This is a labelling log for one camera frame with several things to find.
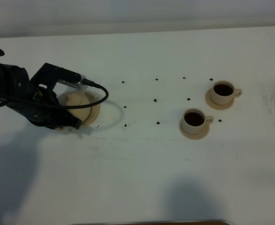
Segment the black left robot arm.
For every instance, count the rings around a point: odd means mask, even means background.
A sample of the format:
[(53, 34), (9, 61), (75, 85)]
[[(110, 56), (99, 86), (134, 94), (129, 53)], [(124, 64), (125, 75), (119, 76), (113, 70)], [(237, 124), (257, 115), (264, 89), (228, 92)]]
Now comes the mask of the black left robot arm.
[(0, 63), (0, 107), (14, 110), (38, 127), (79, 129), (81, 120), (61, 107), (53, 89), (59, 80), (77, 83), (80, 78), (49, 63), (29, 78), (25, 68)]

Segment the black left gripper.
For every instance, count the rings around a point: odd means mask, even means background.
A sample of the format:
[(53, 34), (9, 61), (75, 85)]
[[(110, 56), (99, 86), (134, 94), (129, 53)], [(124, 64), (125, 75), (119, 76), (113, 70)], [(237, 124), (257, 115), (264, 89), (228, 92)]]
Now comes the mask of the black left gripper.
[(25, 104), (24, 116), (33, 125), (57, 129), (62, 127), (72, 127), (78, 129), (82, 123), (80, 119), (73, 116), (66, 109), (48, 108), (49, 105), (59, 106), (59, 101), (54, 92), (49, 92), (43, 87), (38, 87), (31, 99), (34, 103), (42, 104), (41, 106)]

